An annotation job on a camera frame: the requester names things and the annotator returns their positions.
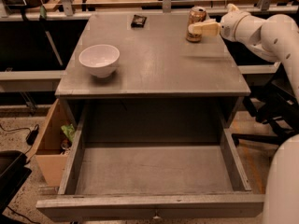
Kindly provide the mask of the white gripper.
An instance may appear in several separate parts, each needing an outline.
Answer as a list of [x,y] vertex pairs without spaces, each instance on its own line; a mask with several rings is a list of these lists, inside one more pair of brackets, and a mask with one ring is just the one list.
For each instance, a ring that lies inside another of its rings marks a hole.
[[245,24],[245,18],[248,16],[250,16],[249,12],[240,10],[234,4],[229,4],[227,13],[221,17],[221,27],[216,19],[208,19],[191,24],[188,32],[193,35],[216,36],[221,30],[223,38],[232,42],[244,42],[249,37],[246,34],[248,26]]

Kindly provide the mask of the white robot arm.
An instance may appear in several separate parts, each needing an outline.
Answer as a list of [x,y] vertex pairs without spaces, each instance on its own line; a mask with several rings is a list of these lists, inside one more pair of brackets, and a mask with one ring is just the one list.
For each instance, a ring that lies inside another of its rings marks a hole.
[[[187,31],[221,35],[242,43],[268,62],[281,62],[299,101],[299,32],[291,17],[276,14],[264,20],[230,4],[219,22],[199,21]],[[284,141],[274,155],[267,177],[263,224],[299,224],[299,134]]]

